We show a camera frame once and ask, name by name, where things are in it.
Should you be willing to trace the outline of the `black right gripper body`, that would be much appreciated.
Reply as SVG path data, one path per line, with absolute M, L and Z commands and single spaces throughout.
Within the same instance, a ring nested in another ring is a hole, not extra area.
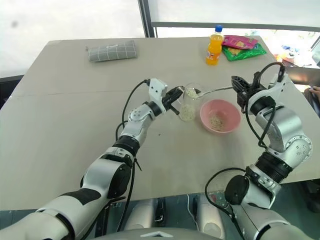
M 253 81 L 250 84 L 250 88 L 247 89 L 246 97 L 241 97 L 237 95 L 237 103 L 241 107 L 241 111 L 245 112 L 245 106 L 247 105 L 247 100 L 250 99 L 254 94 L 256 94 L 259 91 L 266 90 L 266 88 L 260 84 L 260 79 L 258 78 L 260 76 L 260 72 L 257 71 L 253 75 Z

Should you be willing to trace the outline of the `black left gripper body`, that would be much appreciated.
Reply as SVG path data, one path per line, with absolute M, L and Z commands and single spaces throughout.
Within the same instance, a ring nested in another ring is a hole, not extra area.
M 178 98 L 170 98 L 168 96 L 168 93 L 166 93 L 166 95 L 162 99 L 162 104 L 163 104 L 165 110 L 166 111 L 168 111 L 168 110 L 172 110 L 173 111 L 172 103 L 175 102 L 177 99 Z

